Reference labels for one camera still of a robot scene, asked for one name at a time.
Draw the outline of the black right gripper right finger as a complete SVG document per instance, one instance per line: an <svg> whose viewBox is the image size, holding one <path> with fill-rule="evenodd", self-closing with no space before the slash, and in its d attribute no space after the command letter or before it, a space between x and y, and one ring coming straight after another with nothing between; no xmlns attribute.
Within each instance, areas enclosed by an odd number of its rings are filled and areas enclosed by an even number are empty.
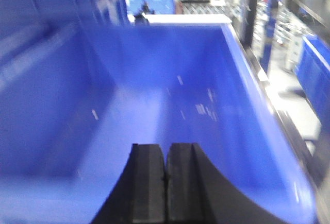
<svg viewBox="0 0 330 224"><path fill-rule="evenodd" d="M168 223L284 223L237 189L197 143L173 143L166 167Z"/></svg>

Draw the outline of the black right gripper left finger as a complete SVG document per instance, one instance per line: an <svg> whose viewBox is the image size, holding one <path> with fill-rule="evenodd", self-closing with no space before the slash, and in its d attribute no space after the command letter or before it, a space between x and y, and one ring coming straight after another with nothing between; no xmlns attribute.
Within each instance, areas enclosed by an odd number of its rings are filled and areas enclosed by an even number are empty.
<svg viewBox="0 0 330 224"><path fill-rule="evenodd" d="M164 158L157 144L133 144L125 168L92 223L165 223Z"/></svg>

